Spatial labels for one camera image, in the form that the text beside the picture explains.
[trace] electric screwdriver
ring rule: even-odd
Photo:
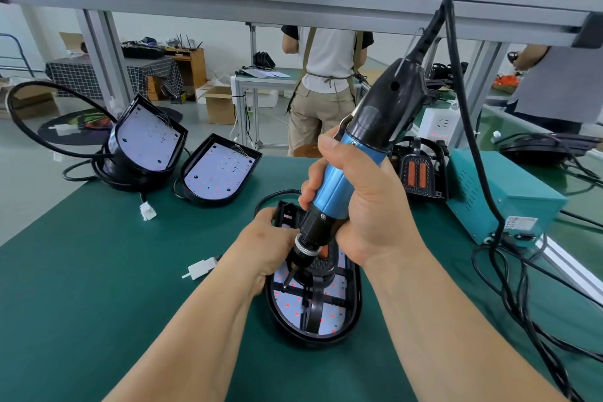
[[[335,135],[337,140],[358,147],[373,162],[381,164],[396,142],[411,129],[427,99],[422,63],[443,23],[442,5],[412,51],[391,64],[352,114],[343,119]],[[284,287],[298,269],[312,264],[321,247],[331,241],[347,220],[353,192],[354,187],[343,171],[327,166],[323,183],[301,222],[296,244],[287,258],[291,270]]]

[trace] person's right hand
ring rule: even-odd
[[[336,235],[343,252],[360,266],[388,255],[416,250],[422,240],[412,218],[406,192],[400,178],[386,158],[377,166],[365,153],[352,145],[332,139],[333,131],[321,135],[318,149],[324,158],[309,170],[309,179],[301,186],[299,203],[308,208],[323,182],[328,164],[342,169],[354,186],[350,200],[350,221]]]

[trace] teal power supply box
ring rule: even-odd
[[[568,199],[496,151],[480,152],[505,233],[529,247],[547,231]],[[498,227],[479,184],[469,149],[455,149],[448,162],[448,207],[474,241],[482,244]]]

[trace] label sticker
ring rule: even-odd
[[[505,221],[505,229],[514,231],[531,231],[538,222],[538,218],[529,218],[527,216],[509,216]]]

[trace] person's left hand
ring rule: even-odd
[[[299,233],[297,229],[274,227],[275,210],[260,210],[224,254],[224,257],[233,257],[241,270],[254,277],[254,295],[262,291],[266,276],[275,273],[283,263]]]

